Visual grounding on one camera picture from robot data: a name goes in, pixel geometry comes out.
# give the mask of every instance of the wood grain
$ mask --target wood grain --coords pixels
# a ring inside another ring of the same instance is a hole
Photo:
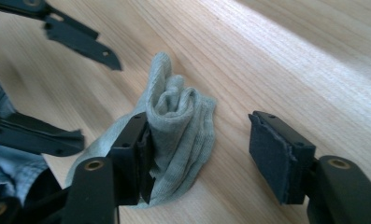
[[[22,113],[80,128],[89,145],[132,110],[159,51],[218,100],[216,144],[191,190],[122,208],[123,223],[307,223],[306,206],[280,206],[250,158],[254,110],[284,119],[317,157],[345,157],[371,178],[371,0],[50,3],[99,31],[124,71],[47,40],[39,21],[0,13],[0,81]],[[75,158],[46,156],[61,183]]]

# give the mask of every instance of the folded fabric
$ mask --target folded fabric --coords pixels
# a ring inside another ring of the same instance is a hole
[[[0,86],[0,118],[15,109]],[[48,169],[42,156],[0,146],[0,198],[12,196],[24,203],[37,177]]]
[[[92,157],[106,156],[128,120],[146,111],[156,162],[150,173],[156,181],[150,204],[140,203],[135,207],[146,208],[175,200],[191,187],[210,156],[215,140],[215,104],[215,100],[195,88],[185,88],[182,76],[172,76],[168,55],[158,53],[151,63],[148,87],[136,108],[119,118],[85,149],[70,169],[66,184],[71,184],[78,164]]]

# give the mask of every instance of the crumpled cloth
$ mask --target crumpled cloth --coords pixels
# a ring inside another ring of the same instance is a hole
[[[150,173],[156,181],[150,204],[141,202],[135,207],[146,208],[177,199],[191,187],[210,156],[215,140],[215,104],[214,99],[195,88],[185,88],[184,78],[172,75],[169,56],[163,52],[156,54],[151,63],[148,87],[136,108],[116,120],[85,149],[70,169],[66,184],[71,184],[75,168],[82,161],[105,157],[129,119],[145,111],[155,147],[156,165]]]
[[[0,118],[6,118],[15,109],[0,86]],[[17,197],[24,203],[37,177],[48,165],[42,156],[0,146],[0,198]]]

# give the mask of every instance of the light wood tabletop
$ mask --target light wood tabletop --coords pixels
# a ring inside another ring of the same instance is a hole
[[[371,0],[50,0],[100,33],[121,58],[111,71],[49,41],[41,21],[0,13],[0,81],[23,114],[86,145],[130,112],[150,61],[217,99],[216,142],[192,188],[173,203],[121,208],[122,223],[307,223],[279,205],[249,154],[254,110],[275,114],[371,179]],[[45,156],[61,184],[76,156]]]

